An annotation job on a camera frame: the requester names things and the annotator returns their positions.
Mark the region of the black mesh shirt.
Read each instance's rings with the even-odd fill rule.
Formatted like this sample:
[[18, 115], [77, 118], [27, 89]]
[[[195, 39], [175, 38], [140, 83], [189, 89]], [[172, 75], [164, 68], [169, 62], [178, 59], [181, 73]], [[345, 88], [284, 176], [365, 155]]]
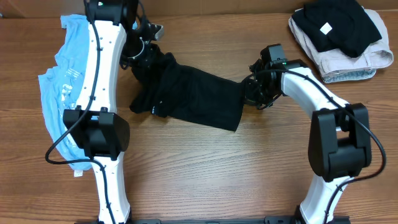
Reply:
[[177, 63], [153, 44], [148, 57], [129, 64], [142, 90], [132, 101], [136, 114], [150, 112], [236, 131], [243, 113], [244, 84]]

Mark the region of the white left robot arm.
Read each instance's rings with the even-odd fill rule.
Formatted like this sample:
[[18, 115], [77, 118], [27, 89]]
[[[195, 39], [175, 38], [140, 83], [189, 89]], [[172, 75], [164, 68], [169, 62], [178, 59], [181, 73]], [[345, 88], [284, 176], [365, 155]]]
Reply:
[[117, 114], [119, 69], [142, 59], [163, 27], [150, 23], [140, 1], [87, 1], [89, 46], [85, 78], [74, 109], [63, 112], [67, 134], [92, 166], [99, 198], [97, 223], [132, 223], [123, 171], [130, 129]]

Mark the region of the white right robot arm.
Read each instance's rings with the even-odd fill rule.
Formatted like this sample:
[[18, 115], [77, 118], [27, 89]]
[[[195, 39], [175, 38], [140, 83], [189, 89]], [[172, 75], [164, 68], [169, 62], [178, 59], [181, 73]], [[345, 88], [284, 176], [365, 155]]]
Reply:
[[249, 67], [244, 102], [258, 110], [289, 96], [311, 119], [308, 161], [314, 172], [303, 202], [292, 216], [269, 216], [265, 223], [349, 223], [333, 212], [346, 186], [371, 163], [368, 111], [334, 95], [302, 60], [288, 60], [280, 44], [268, 45]]

